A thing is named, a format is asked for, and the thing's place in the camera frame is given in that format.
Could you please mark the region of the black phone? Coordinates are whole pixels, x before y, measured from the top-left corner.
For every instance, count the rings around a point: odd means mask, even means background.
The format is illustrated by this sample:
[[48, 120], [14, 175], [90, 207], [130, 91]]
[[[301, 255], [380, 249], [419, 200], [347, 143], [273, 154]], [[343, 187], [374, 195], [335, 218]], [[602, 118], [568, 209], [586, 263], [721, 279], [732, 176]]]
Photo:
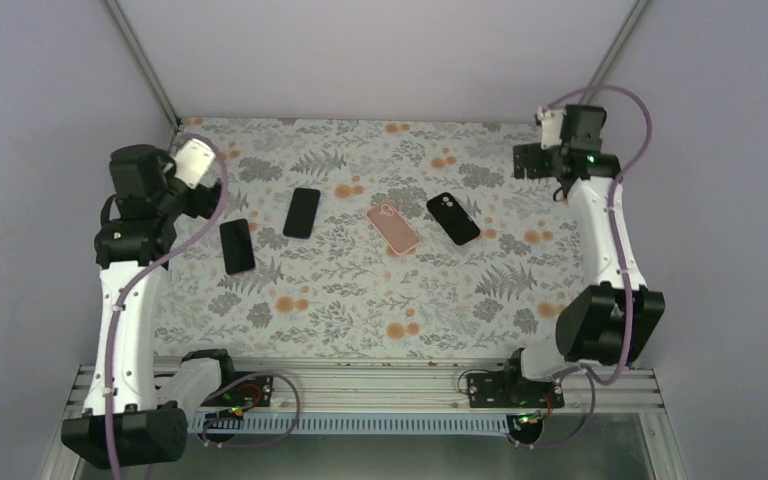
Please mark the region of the black phone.
[[287, 212], [283, 235], [295, 239], [309, 239], [317, 215], [321, 192], [311, 188], [296, 188]]

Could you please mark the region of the black phone case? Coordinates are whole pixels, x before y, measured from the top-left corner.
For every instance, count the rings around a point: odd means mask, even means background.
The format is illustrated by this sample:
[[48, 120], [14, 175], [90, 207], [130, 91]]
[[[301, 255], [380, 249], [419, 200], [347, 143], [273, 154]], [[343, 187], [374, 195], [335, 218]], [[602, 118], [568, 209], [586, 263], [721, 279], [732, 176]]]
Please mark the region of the black phone case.
[[478, 225], [449, 192], [429, 199], [426, 202], [426, 208], [457, 246], [463, 246], [481, 235]]

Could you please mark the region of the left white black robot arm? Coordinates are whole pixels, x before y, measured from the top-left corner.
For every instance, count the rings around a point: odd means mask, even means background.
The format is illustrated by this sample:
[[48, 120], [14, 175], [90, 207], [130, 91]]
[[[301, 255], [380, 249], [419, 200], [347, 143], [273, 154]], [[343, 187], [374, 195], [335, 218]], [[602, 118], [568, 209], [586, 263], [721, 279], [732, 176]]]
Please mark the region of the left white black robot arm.
[[154, 320], [170, 261], [183, 253], [179, 217], [203, 218], [210, 230], [228, 200], [226, 176], [205, 185], [221, 164], [208, 140], [188, 139], [176, 152], [138, 144], [110, 156], [113, 194], [94, 238], [102, 314], [93, 376], [80, 414], [63, 422], [62, 443], [97, 469], [120, 478], [126, 467], [173, 462], [204, 401], [230, 402], [238, 391], [224, 349], [186, 354], [164, 386], [155, 383]]

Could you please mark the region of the pink phone case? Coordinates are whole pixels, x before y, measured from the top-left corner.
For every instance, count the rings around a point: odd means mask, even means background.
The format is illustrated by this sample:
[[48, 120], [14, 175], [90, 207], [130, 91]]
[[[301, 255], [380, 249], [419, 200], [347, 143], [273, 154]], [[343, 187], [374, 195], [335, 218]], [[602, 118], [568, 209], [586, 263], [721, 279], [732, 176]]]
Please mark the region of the pink phone case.
[[421, 242], [417, 231], [390, 201], [370, 208], [366, 218], [397, 256], [408, 253]]

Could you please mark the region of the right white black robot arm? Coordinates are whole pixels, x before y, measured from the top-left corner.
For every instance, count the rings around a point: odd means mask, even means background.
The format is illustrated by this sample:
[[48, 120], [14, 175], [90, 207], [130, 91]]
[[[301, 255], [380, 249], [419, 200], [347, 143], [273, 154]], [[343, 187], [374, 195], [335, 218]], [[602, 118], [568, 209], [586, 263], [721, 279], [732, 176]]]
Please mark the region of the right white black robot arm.
[[665, 311], [662, 293], [648, 287], [624, 220], [619, 159], [602, 152], [601, 107], [540, 109], [537, 143], [513, 150], [518, 179], [555, 179], [572, 209], [584, 264], [584, 290], [559, 314], [554, 336], [518, 350], [506, 362], [501, 391], [515, 407], [579, 369], [611, 366], [599, 384], [615, 382], [640, 355]]

